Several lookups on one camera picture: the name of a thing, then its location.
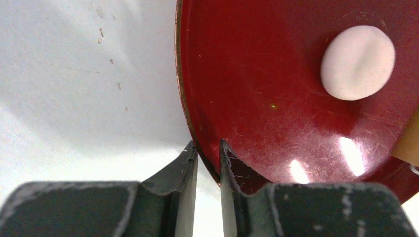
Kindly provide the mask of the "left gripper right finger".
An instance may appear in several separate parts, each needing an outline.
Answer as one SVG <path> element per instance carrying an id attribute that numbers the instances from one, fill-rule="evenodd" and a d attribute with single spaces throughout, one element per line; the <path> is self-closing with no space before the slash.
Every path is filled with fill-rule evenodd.
<path id="1" fill-rule="evenodd" d="M 415 237 L 396 195 L 379 183 L 272 183 L 220 142 L 226 237 Z"/>

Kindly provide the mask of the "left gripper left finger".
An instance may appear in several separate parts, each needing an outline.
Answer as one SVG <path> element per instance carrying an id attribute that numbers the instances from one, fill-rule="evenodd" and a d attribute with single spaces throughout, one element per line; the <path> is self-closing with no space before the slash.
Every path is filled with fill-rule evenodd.
<path id="1" fill-rule="evenodd" d="M 145 181 L 28 182 L 0 210 L 3 237 L 190 237 L 198 153 Z"/>

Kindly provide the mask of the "round red plate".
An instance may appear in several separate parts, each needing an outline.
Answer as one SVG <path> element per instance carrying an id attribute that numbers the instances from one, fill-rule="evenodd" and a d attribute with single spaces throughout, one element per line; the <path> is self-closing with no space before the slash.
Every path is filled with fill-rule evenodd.
<path id="1" fill-rule="evenodd" d="M 180 0 L 176 67 L 188 127 L 214 179 L 219 144 L 278 183 L 379 182 L 401 201 L 419 177 L 391 155 L 419 104 L 416 0 Z M 395 46 L 390 80 L 357 101 L 329 95 L 332 40 L 374 26 Z"/>

